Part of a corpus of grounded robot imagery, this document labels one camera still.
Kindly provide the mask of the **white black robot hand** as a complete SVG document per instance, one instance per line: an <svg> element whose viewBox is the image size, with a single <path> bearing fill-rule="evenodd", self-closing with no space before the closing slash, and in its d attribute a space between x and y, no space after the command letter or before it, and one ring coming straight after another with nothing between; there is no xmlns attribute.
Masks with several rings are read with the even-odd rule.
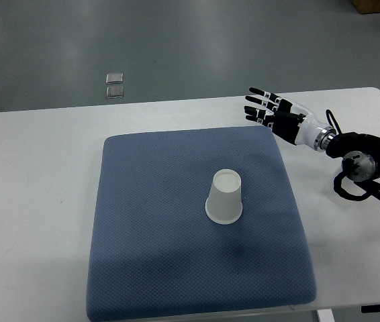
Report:
<svg viewBox="0 0 380 322"><path fill-rule="evenodd" d="M272 92L254 87L245 99L256 104L246 105L246 119L271 130L282 140L293 145L306 145L315 151L326 150L328 143L337 135L336 130L318 120L316 115L299 103Z"/></svg>

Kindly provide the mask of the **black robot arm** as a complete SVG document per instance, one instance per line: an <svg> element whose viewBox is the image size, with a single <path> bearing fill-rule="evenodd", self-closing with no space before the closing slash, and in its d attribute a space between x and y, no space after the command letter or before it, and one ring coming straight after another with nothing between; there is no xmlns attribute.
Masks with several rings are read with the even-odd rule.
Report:
<svg viewBox="0 0 380 322"><path fill-rule="evenodd" d="M333 179L333 191L349 201L375 197L380 201L380 138L355 132L335 135L326 154L341 158L341 171Z"/></svg>

